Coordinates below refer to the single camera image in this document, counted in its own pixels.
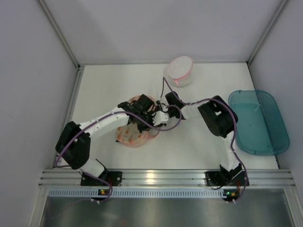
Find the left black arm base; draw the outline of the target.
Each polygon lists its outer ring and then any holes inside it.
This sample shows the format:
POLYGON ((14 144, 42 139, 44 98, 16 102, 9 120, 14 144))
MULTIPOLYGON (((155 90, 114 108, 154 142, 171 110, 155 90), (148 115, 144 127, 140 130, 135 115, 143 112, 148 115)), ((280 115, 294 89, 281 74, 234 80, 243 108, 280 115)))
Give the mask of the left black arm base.
MULTIPOLYGON (((106 171, 101 175, 101 179, 109 183, 111 186, 119 186, 122 182, 121 171, 106 171)), ((81 186, 106 186, 105 183, 88 176, 86 173, 82 173, 81 186)))

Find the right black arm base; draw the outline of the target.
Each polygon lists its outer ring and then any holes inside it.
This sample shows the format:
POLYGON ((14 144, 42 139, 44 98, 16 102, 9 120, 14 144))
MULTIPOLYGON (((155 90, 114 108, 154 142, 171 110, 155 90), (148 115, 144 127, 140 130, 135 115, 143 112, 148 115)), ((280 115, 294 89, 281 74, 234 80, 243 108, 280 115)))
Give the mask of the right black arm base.
POLYGON ((248 177, 243 170, 239 172, 207 171, 205 173, 206 185, 219 186, 244 186, 248 177))

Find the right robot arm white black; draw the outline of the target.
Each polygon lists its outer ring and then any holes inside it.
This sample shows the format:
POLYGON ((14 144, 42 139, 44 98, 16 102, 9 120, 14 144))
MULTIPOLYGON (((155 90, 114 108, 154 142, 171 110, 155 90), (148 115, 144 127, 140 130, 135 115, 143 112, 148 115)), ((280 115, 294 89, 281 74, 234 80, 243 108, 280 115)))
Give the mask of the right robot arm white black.
POLYGON ((234 135, 238 117, 236 113, 224 102, 220 96, 214 96, 206 103, 196 102, 185 104, 176 92, 165 95, 169 105, 176 105, 181 111, 169 108, 170 117, 182 120, 192 118, 203 118, 209 131, 216 137, 221 137, 225 148, 219 148, 220 154, 220 175, 226 179, 233 179, 242 171, 239 160, 234 155, 234 135))

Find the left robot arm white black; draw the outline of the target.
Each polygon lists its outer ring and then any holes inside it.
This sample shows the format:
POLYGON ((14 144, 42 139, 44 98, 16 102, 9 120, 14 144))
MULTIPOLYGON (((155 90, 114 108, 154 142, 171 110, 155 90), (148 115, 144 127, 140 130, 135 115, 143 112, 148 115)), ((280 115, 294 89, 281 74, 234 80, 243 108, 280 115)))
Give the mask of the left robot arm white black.
POLYGON ((96 119, 80 124, 71 121, 65 125, 55 150, 72 169, 105 179, 106 167, 90 156, 91 142, 115 131, 117 142, 131 148, 143 145, 152 137, 144 122, 152 124, 151 113, 155 109, 155 100, 151 96, 140 95, 96 119))

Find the white mesh laundry bag pink trim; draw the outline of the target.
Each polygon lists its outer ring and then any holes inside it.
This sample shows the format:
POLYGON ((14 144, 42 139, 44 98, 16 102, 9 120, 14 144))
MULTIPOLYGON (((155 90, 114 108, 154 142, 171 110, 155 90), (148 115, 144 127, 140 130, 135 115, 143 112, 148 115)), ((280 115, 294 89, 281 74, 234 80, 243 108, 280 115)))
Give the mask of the white mesh laundry bag pink trim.
POLYGON ((169 63, 167 78, 175 87, 185 87, 193 80, 194 61, 191 57, 180 56, 169 63))

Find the orange patterned bra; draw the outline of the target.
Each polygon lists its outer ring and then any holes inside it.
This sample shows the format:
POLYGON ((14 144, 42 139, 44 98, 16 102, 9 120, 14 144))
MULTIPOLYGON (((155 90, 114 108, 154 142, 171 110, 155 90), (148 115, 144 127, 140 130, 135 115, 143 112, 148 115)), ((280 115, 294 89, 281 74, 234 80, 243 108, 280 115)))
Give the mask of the orange patterned bra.
MULTIPOLYGON (((157 110, 156 101, 151 96, 144 94, 132 97, 128 101, 122 102, 118 107, 133 114, 135 108, 142 111, 154 110, 156 112, 157 110)), ((159 131, 154 130, 153 128, 149 131, 139 132, 137 124, 134 123, 134 116, 132 115, 129 116, 128 124, 118 127, 115 132, 116 142, 122 143, 130 148, 142 146, 147 142, 147 140, 157 137, 158 134, 159 131)))

